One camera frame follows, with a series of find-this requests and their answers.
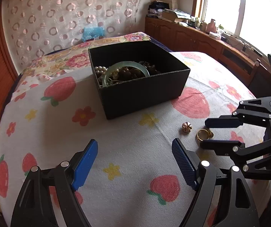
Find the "green jade bangle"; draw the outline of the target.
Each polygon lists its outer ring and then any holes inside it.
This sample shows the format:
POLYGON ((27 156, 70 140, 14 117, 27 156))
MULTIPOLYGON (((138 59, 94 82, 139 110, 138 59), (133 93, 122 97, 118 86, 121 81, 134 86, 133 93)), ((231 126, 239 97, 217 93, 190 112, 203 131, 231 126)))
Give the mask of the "green jade bangle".
POLYGON ((95 67, 95 73, 101 87, 149 77, 154 70, 155 66, 146 61, 121 61, 110 67, 95 67))

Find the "black jewelry box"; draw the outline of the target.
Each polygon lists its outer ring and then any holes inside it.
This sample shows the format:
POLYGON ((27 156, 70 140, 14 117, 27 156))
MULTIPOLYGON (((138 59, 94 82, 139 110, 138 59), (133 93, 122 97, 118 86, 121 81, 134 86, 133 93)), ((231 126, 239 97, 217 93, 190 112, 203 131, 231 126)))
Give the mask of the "black jewelry box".
POLYGON ((188 66, 149 40, 90 48, 88 54, 92 68, 110 68, 123 61, 144 61, 158 71, 155 75, 145 73, 139 79, 110 86, 97 84, 108 120, 178 98, 190 73, 188 66))

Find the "rose gold flower earring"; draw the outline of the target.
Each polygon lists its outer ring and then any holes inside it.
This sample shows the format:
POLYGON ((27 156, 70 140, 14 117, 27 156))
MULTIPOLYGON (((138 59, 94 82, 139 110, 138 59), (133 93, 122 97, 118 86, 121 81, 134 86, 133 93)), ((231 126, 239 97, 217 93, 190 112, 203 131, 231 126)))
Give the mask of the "rose gold flower earring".
POLYGON ((185 133, 190 133, 191 132, 191 130, 192 130, 192 125, 191 125, 191 123, 189 123, 189 122, 184 122, 183 124, 182 124, 182 130, 183 130, 183 132, 185 132, 185 133))

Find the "strawberry print white cloth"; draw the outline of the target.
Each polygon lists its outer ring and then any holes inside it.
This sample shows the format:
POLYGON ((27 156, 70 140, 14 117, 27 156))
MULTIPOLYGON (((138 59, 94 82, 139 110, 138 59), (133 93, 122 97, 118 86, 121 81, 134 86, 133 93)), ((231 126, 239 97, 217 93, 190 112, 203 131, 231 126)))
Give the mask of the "strawberry print white cloth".
POLYGON ((91 139, 98 154, 77 197, 92 226, 178 226, 194 191, 171 152, 179 138, 200 159, 229 168, 228 157, 199 148, 196 134, 208 117, 228 115, 255 95, 203 53, 175 53, 190 68, 183 93, 107 120, 90 66, 17 91, 0 122, 0 207, 10 224, 29 169, 53 168, 91 139), (182 124, 192 125, 190 133, 182 124))

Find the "pink bottle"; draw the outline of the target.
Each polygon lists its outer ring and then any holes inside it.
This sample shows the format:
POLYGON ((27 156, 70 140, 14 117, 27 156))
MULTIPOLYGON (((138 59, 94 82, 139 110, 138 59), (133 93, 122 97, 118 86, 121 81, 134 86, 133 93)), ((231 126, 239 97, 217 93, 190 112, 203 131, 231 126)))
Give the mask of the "pink bottle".
POLYGON ((216 33, 217 28, 216 28, 216 21, 214 19, 210 20, 210 23, 207 25, 206 32, 207 33, 216 33))

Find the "wooden sideboard cabinet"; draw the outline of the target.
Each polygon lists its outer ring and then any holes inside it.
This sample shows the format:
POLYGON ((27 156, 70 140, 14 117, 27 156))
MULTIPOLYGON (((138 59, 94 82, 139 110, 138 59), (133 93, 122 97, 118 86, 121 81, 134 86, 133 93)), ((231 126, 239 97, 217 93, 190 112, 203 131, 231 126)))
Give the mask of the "wooden sideboard cabinet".
POLYGON ((202 52, 217 60, 245 85, 269 84, 271 73, 227 43, 192 27, 152 17, 145 18, 145 33, 176 52, 202 52))

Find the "floral bed quilt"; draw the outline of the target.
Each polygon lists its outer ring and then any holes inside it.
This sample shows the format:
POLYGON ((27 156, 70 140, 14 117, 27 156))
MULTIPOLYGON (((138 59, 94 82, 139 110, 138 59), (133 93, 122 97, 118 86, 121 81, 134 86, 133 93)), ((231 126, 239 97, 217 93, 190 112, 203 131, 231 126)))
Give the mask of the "floral bed quilt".
POLYGON ((92 40, 56 53, 44 55, 33 60, 30 66, 22 72, 19 84, 23 87, 32 84, 39 85, 73 70, 89 66, 88 50, 90 48, 144 40, 151 40, 151 37, 143 32, 136 32, 123 36, 92 40))

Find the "dark blue bed sheet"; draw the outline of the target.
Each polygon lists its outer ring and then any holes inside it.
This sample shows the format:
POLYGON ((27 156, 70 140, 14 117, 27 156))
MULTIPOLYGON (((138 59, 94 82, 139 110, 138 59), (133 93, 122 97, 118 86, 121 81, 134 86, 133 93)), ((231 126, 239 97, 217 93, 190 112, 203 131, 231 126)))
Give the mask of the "dark blue bed sheet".
POLYGON ((169 49, 168 47, 166 47, 165 45, 163 45, 161 42, 157 41, 156 39, 154 39, 153 37, 149 36, 150 41, 154 44, 156 44, 157 46, 163 48, 164 50, 166 50, 167 52, 173 52, 171 49, 169 49))

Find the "pile of clothes and books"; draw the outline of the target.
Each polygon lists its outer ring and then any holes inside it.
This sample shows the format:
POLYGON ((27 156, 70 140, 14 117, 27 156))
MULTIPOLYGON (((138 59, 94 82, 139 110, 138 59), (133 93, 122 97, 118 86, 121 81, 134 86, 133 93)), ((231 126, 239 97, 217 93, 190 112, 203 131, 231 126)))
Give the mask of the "pile of clothes and books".
POLYGON ((186 23, 191 21, 191 15, 189 15, 188 13, 185 13, 178 9, 171 10, 169 8, 169 3, 158 0, 152 1, 149 4, 147 17, 162 19, 164 21, 174 23, 186 23))

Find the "pink circle pattern curtain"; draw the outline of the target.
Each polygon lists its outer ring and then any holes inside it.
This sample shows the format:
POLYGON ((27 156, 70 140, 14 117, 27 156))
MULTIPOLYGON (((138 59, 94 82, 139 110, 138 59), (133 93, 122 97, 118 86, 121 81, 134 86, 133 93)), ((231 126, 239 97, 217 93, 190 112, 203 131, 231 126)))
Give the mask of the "pink circle pattern curtain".
POLYGON ((130 33, 141 0, 2 0, 3 28, 18 72, 47 53, 77 45, 101 27, 106 37, 130 33))

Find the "window with wooden frame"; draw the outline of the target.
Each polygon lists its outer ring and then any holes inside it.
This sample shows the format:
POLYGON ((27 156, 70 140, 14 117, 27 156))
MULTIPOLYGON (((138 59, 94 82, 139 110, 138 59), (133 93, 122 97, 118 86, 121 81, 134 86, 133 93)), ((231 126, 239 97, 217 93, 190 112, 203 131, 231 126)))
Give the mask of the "window with wooden frame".
POLYGON ((194 14, 244 43, 271 53, 271 0, 194 0, 194 14))

